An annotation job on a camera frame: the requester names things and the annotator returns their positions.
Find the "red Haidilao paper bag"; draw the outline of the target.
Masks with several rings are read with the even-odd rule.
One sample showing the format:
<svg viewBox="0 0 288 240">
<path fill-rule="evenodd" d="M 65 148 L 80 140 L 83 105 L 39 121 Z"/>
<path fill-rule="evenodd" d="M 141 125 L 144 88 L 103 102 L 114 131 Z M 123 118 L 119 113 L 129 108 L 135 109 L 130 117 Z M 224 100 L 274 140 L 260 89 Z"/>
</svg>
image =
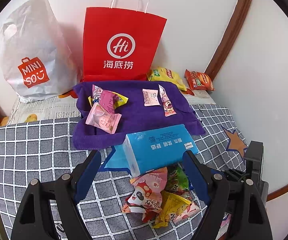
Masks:
<svg viewBox="0 0 288 240">
<path fill-rule="evenodd" d="M 83 81 L 145 80 L 166 18 L 146 11 L 88 7 L 83 34 Z"/>
</svg>

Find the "pink peach snack packet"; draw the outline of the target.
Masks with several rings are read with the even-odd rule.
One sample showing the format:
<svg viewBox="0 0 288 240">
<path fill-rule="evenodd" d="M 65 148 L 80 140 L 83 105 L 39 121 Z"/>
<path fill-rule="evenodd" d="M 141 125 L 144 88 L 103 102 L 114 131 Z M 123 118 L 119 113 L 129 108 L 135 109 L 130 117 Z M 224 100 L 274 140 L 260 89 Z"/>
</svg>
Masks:
<svg viewBox="0 0 288 240">
<path fill-rule="evenodd" d="M 94 103 L 94 105 L 91 107 L 91 111 L 87 116 L 85 124 L 99 128 L 109 134 L 114 134 L 121 117 L 121 114 L 111 114 L 106 111 L 99 103 Z"/>
</svg>

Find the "grey checked bed cover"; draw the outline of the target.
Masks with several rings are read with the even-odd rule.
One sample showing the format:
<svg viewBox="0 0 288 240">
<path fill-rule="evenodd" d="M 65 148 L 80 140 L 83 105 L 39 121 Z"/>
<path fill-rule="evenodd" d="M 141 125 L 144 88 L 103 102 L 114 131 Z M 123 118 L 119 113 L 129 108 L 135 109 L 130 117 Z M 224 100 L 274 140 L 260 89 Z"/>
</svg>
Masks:
<svg viewBox="0 0 288 240">
<path fill-rule="evenodd" d="M 245 164 L 236 151 L 228 151 L 226 131 L 239 134 L 231 111 L 220 105 L 194 105 L 205 134 L 195 136 L 197 158 L 218 170 L 244 170 Z M 0 215 L 6 233 L 12 233 L 20 202 L 29 182 L 53 181 L 70 173 L 89 155 L 73 146 L 72 134 L 78 118 L 60 118 L 11 124 L 0 128 Z M 96 175 L 78 210 L 94 239 L 190 239 L 205 211 L 205 204 L 193 200 L 199 211 L 180 222 L 170 222 L 155 229 L 143 222 L 138 213 L 123 213 L 121 207 L 133 192 L 130 176 L 124 171 L 105 171 Z"/>
</svg>

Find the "blue tissue pack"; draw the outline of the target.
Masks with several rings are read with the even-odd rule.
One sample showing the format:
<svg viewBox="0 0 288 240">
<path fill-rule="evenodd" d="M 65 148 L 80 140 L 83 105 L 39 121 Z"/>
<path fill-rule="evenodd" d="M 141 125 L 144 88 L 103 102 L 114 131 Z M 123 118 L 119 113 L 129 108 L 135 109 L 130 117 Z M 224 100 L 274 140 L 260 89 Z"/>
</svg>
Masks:
<svg viewBox="0 0 288 240">
<path fill-rule="evenodd" d="M 122 146 L 132 177 L 178 163 L 187 150 L 199 152 L 183 124 L 127 134 Z"/>
</svg>

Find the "purple towel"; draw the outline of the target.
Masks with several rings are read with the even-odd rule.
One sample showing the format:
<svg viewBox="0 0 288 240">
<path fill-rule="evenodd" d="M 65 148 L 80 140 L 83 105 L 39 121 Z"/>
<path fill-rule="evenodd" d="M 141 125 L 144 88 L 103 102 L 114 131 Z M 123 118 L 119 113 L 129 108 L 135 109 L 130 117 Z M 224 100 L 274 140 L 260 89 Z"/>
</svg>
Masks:
<svg viewBox="0 0 288 240">
<path fill-rule="evenodd" d="M 116 109 L 121 115 L 115 134 L 109 134 L 99 128 L 87 125 L 86 119 L 91 110 L 88 96 L 92 94 L 92 86 L 117 92 L 128 98 L 128 102 Z M 145 107 L 143 89 L 156 89 L 162 86 L 169 97 L 175 115 L 164 116 L 163 106 Z M 190 107 L 176 85 L 166 81 L 98 81 L 82 82 L 73 90 L 78 96 L 76 106 L 82 119 L 75 126 L 71 142 L 76 150 L 101 150 L 123 143 L 126 134 L 184 124 L 190 135 L 203 135 L 201 122 Z"/>
</svg>

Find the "panda print snack packet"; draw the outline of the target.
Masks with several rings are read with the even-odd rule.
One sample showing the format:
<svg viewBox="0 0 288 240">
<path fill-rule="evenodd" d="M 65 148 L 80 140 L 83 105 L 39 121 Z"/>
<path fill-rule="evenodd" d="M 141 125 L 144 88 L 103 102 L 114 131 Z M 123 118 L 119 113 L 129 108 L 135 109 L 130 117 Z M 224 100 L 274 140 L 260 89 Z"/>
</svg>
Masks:
<svg viewBox="0 0 288 240">
<path fill-rule="evenodd" d="M 126 198 L 122 212 L 141 213 L 144 223 L 154 219 L 162 210 L 161 192 L 166 186 L 167 174 L 167 168 L 163 167 L 130 179 L 134 192 Z"/>
</svg>

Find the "brown wooden door frame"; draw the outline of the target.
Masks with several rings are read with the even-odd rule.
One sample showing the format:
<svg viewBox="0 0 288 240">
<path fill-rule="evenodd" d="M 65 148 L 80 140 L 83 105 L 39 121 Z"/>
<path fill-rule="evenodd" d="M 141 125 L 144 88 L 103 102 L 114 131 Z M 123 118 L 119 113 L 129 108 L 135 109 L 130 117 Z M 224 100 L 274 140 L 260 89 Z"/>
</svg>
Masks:
<svg viewBox="0 0 288 240">
<path fill-rule="evenodd" d="M 212 81 L 215 79 L 233 48 L 246 20 L 251 3 L 252 0 L 237 0 L 233 14 L 225 29 L 222 39 L 205 70 L 205 73 L 212 79 Z"/>
</svg>

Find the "slim pink candy packet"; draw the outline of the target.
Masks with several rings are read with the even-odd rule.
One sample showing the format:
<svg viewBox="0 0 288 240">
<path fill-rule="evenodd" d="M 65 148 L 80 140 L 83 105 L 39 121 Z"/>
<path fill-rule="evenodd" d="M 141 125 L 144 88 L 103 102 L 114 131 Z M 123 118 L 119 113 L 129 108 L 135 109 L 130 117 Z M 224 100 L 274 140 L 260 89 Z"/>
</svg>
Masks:
<svg viewBox="0 0 288 240">
<path fill-rule="evenodd" d="M 175 115 L 176 111 L 174 110 L 174 107 L 166 93 L 166 90 L 162 85 L 158 85 L 159 87 L 159 92 L 160 92 L 160 97 L 163 103 L 163 109 L 164 109 L 164 115 L 165 117 Z"/>
</svg>

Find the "orange chips bag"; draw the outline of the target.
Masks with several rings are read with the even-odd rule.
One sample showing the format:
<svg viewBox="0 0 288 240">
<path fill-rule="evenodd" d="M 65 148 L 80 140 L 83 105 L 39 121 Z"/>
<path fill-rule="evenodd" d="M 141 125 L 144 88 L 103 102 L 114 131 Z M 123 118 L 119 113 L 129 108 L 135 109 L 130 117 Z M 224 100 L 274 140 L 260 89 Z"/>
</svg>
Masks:
<svg viewBox="0 0 288 240">
<path fill-rule="evenodd" d="M 188 82 L 190 90 L 214 91 L 212 80 L 205 73 L 185 70 L 184 77 Z"/>
</svg>

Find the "small pink sachet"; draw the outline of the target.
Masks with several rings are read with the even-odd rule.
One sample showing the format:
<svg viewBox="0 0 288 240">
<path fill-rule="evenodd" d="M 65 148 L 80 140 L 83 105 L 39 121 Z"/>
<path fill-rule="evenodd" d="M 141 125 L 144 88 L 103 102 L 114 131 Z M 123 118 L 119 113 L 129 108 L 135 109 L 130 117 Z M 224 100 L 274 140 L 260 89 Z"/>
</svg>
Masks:
<svg viewBox="0 0 288 240">
<path fill-rule="evenodd" d="M 158 90 L 156 89 L 143 89 L 144 106 L 160 106 L 158 100 Z"/>
</svg>

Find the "white red lychee packet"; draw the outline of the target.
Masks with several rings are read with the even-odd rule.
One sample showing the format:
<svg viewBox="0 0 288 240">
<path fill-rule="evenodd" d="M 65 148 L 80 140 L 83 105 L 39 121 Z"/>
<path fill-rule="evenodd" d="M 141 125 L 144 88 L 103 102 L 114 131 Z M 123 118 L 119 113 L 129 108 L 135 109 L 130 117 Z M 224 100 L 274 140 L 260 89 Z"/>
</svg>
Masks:
<svg viewBox="0 0 288 240">
<path fill-rule="evenodd" d="M 176 216 L 174 219 L 173 219 L 173 222 L 176 224 L 176 223 L 179 223 L 179 222 L 182 222 L 184 221 L 185 219 L 188 219 L 194 215 L 196 215 L 198 212 L 200 212 L 200 207 L 198 207 L 195 202 L 192 202 L 184 211 L 182 214 Z"/>
</svg>

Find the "yellow chips bag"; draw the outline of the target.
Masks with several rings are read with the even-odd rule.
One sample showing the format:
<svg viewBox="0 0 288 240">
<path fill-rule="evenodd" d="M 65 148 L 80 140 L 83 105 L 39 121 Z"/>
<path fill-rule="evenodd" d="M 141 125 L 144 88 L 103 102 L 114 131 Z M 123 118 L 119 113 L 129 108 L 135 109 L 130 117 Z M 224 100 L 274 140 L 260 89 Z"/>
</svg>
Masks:
<svg viewBox="0 0 288 240">
<path fill-rule="evenodd" d="M 149 81 L 167 81 L 175 84 L 179 90 L 186 91 L 187 88 L 185 84 L 183 83 L 182 78 L 177 74 L 177 72 L 174 72 L 170 69 L 163 68 L 163 67 L 157 67 L 155 69 L 151 69 L 147 73 L 147 79 Z"/>
</svg>

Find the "green snack packet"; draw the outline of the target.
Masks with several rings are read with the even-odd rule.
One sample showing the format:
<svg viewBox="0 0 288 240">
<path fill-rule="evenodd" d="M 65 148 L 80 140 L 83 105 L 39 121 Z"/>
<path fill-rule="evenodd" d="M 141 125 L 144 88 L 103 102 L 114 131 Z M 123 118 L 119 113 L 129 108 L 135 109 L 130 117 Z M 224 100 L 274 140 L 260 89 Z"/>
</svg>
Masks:
<svg viewBox="0 0 288 240">
<path fill-rule="evenodd" d="M 178 165 L 167 167 L 167 183 L 164 188 L 169 193 L 191 200 L 188 178 Z"/>
</svg>

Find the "white Miniso plastic bag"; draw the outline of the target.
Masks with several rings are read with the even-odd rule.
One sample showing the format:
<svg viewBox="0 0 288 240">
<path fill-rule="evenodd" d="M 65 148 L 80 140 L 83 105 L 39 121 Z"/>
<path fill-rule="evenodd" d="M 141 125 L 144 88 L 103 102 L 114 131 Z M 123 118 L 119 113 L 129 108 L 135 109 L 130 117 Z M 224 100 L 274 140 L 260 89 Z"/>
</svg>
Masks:
<svg viewBox="0 0 288 240">
<path fill-rule="evenodd" d="M 29 0 L 0 28 L 0 67 L 21 102 L 48 99 L 81 79 L 49 0 Z"/>
</svg>

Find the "pink yellow snack packet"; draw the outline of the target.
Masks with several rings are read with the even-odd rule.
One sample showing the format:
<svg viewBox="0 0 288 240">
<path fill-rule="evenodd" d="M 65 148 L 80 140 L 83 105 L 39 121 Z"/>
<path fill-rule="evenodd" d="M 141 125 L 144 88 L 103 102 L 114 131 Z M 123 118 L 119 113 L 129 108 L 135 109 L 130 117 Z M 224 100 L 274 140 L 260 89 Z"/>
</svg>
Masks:
<svg viewBox="0 0 288 240">
<path fill-rule="evenodd" d="M 102 89 L 96 85 L 92 85 L 92 95 L 88 97 L 90 106 L 99 103 L 108 113 L 114 114 L 115 109 L 125 105 L 128 98 L 117 92 Z"/>
</svg>

